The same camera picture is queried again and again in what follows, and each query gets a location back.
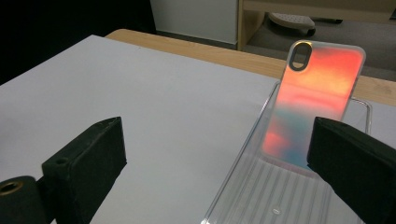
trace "camera cutout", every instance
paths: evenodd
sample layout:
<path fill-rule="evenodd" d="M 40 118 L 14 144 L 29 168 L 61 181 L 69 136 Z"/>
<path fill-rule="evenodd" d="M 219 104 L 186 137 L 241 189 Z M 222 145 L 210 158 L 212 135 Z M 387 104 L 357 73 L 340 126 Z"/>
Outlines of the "camera cutout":
<path fill-rule="evenodd" d="M 309 62 L 309 58 L 311 57 L 311 46 L 307 43 L 297 44 L 294 48 L 289 66 L 294 71 L 302 71 L 306 68 Z"/>

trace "white wall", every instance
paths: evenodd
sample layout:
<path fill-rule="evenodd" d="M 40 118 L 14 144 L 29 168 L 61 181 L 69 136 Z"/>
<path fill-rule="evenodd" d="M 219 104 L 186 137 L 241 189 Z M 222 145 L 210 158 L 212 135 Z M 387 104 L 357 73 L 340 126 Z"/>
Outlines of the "white wall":
<path fill-rule="evenodd" d="M 236 44 L 237 0 L 150 0 L 157 30 Z"/>

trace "phone case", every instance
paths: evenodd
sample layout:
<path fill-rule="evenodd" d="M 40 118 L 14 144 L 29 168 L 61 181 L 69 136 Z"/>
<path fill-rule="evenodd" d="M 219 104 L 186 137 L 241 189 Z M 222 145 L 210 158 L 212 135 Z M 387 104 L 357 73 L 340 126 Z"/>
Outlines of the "phone case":
<path fill-rule="evenodd" d="M 304 60 L 297 63 L 301 49 Z M 295 42 L 263 138 L 263 153 L 309 169 L 306 155 L 315 117 L 342 119 L 364 60 L 364 50 L 356 46 Z"/>

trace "clear plastic stand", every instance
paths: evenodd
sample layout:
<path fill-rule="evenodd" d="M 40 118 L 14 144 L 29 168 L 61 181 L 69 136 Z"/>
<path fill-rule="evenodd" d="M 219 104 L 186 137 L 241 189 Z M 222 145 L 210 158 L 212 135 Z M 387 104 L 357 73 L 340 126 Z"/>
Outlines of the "clear plastic stand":
<path fill-rule="evenodd" d="M 315 172 L 262 153 L 279 83 L 265 103 L 202 224 L 363 223 Z M 370 133 L 372 108 L 352 99 L 343 122 Z"/>

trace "white table surface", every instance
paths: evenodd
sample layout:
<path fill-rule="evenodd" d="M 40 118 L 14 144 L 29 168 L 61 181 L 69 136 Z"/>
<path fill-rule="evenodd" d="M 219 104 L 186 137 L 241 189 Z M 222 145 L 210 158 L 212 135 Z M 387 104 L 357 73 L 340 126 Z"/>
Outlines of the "white table surface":
<path fill-rule="evenodd" d="M 0 181 L 102 119 L 122 117 L 128 164 L 92 223 L 200 223 L 276 79 L 90 36 L 0 86 Z M 396 147 L 396 107 L 372 135 Z"/>

